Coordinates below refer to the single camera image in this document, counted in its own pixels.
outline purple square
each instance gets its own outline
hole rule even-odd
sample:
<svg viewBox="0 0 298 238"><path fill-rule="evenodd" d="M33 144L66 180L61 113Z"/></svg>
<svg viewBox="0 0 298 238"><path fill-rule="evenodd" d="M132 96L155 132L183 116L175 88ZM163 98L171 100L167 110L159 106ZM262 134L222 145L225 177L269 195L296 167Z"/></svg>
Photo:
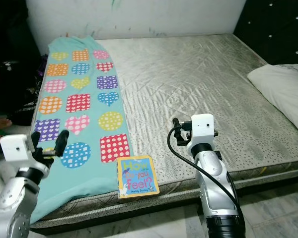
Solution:
<svg viewBox="0 0 298 238"><path fill-rule="evenodd" d="M39 141L56 140L59 136L60 119L37 120L34 131L41 133Z"/></svg>
<svg viewBox="0 0 298 238"><path fill-rule="evenodd" d="M111 89L117 88L118 81L117 76L99 76L97 77L97 88L98 89Z"/></svg>

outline red square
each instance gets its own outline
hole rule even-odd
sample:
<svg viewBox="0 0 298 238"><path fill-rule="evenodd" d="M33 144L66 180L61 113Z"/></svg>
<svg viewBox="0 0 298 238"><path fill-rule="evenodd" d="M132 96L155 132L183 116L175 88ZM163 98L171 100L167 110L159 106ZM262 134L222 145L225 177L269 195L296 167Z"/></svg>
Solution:
<svg viewBox="0 0 298 238"><path fill-rule="evenodd" d="M74 94L68 96L66 103L66 112L74 113L77 111L85 111L90 108L90 95L89 94Z"/></svg>
<svg viewBox="0 0 298 238"><path fill-rule="evenodd" d="M117 157L128 156L130 156L130 149L126 134L111 135L100 138L101 162L114 162Z"/></svg>

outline bed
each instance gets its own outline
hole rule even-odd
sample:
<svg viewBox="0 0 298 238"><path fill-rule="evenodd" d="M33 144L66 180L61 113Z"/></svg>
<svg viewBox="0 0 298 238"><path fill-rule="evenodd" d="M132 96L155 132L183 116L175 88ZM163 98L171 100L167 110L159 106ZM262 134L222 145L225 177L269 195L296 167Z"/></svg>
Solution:
<svg viewBox="0 0 298 238"><path fill-rule="evenodd" d="M174 117L214 115L216 149L237 189L298 176L298 130L248 81L266 62L234 35L97 42L116 66L133 152L152 156L160 194L73 199L32 224L35 232L199 197L195 171L166 146Z"/></svg>

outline tiled floor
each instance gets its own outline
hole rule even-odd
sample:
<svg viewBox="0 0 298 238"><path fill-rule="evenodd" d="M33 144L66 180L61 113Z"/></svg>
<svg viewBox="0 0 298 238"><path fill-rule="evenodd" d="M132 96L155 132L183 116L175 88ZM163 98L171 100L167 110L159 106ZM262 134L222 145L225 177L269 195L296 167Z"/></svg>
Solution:
<svg viewBox="0 0 298 238"><path fill-rule="evenodd" d="M298 238L298 183L240 199L247 238ZM48 238L197 238L207 237L198 206L190 205ZM45 238L31 233L30 238Z"/></svg>

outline black cable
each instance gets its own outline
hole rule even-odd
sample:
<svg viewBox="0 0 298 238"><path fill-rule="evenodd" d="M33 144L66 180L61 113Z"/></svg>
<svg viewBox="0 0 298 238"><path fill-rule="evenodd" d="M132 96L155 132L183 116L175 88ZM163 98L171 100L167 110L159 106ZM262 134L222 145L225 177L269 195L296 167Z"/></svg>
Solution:
<svg viewBox="0 0 298 238"><path fill-rule="evenodd" d="M235 184L234 184L234 182L233 182L233 179L232 179L232 177L230 176L229 172L227 172L226 176L228 177L228 180L229 180L229 182L230 182L230 185L232 186L232 190L233 190L235 199L237 200L237 202L238 202L238 204L239 204L239 200L238 200L238 197L237 197L237 192L236 192L236 188L235 188Z"/></svg>
<svg viewBox="0 0 298 238"><path fill-rule="evenodd" d="M192 167L194 167L195 169L197 169L198 171L200 171L201 173L203 173L206 177L208 177L212 182L214 182L217 186L220 187L220 189L223 190L223 192L226 193L226 195L232 200L232 202L234 203L234 205L236 206L236 209L237 209L237 212L239 213L240 217L242 218L242 222L243 222L243 227L245 229L245 220L244 220L244 215L243 215L243 212L239 206L239 203L238 201L232 196L232 194L222 185L220 184L215 178L213 178L210 174L208 174L205 170L203 170L202 168L200 168L199 166L197 166L196 164L192 163L191 161L189 161L188 159L184 158L182 155L178 154L171 146L170 144L170 137L171 137L171 134L174 130L176 129L182 129L182 126L175 126L174 128L171 129L171 131L169 132L168 134L168 137L167 137L167 144L168 144L168 147L170 149L170 151L176 156L178 157L179 159L183 160L184 162L186 162L187 164L191 165Z"/></svg>

